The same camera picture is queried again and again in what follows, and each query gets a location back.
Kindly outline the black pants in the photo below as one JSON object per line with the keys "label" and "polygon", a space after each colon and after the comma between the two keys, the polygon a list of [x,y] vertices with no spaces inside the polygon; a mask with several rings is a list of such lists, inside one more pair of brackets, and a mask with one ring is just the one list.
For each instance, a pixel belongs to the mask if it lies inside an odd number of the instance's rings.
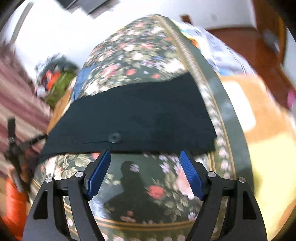
{"label": "black pants", "polygon": [[217,135],[190,73],[114,87],[73,102],[49,133],[40,160],[62,154],[215,150]]}

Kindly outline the striped maroon curtain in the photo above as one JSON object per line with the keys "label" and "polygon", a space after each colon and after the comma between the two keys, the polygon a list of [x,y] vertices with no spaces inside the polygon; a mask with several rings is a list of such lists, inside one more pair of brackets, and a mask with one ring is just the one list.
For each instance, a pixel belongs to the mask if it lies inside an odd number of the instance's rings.
{"label": "striped maroon curtain", "polygon": [[3,151],[8,145],[8,119],[15,118],[16,137],[23,142],[46,133],[52,111],[37,98],[34,87],[8,43],[1,43],[1,175],[8,173],[9,163]]}

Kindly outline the wooden lap table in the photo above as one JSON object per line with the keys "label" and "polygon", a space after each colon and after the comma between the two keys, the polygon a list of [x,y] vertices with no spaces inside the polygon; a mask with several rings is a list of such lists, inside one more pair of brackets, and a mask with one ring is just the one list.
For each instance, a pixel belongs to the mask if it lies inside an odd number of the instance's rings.
{"label": "wooden lap table", "polygon": [[72,89],[67,90],[63,97],[57,102],[52,114],[52,118],[50,119],[50,122],[48,124],[46,134],[49,134],[49,132],[53,129],[53,127],[57,124],[57,122],[69,108],[71,102],[71,94]]}

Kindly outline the orange box in bag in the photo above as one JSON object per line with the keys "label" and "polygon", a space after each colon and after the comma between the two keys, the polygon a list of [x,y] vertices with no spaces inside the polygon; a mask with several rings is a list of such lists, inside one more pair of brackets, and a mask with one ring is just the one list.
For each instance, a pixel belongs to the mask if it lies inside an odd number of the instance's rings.
{"label": "orange box in bag", "polygon": [[46,73],[46,79],[47,79],[47,84],[46,84],[46,89],[49,91],[53,88],[53,85],[56,83],[58,78],[61,76],[60,71],[52,72],[50,70],[47,71]]}

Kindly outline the green fabric storage bag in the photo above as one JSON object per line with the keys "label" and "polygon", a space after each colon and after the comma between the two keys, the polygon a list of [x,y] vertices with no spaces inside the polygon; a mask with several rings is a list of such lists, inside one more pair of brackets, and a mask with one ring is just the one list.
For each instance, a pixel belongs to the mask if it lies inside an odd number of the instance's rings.
{"label": "green fabric storage bag", "polygon": [[73,71],[62,72],[57,80],[53,83],[49,93],[44,97],[44,101],[51,109],[54,109],[57,102],[63,97],[66,90],[68,89],[70,82],[76,76]]}

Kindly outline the floral green bedspread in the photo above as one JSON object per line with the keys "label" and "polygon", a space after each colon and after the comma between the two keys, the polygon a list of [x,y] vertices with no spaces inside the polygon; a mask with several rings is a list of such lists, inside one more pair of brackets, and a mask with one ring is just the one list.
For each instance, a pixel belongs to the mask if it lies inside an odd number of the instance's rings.
{"label": "floral green bedspread", "polygon": [[89,202],[106,240],[185,240],[202,202],[179,162],[184,149],[226,179],[252,179],[238,117],[217,74],[163,16],[133,21],[96,46],[69,109],[51,130],[31,185],[111,163]]}

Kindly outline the folded blue jeans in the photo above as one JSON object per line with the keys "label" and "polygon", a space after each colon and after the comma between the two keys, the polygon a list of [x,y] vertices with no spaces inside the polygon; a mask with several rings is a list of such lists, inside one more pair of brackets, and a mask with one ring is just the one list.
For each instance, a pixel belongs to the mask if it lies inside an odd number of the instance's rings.
{"label": "folded blue jeans", "polygon": [[79,71],[72,90],[71,102],[75,102],[85,95],[85,89],[92,80],[92,72],[97,66],[97,64],[94,64],[88,67],[83,67]]}

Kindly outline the brown wooden door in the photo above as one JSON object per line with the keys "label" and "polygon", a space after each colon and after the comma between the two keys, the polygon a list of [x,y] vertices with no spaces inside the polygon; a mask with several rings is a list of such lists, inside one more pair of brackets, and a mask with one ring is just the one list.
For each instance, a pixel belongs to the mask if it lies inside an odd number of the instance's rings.
{"label": "brown wooden door", "polygon": [[265,0],[253,0],[256,28],[264,41],[277,56],[277,64],[283,65],[287,44],[287,27],[274,6]]}

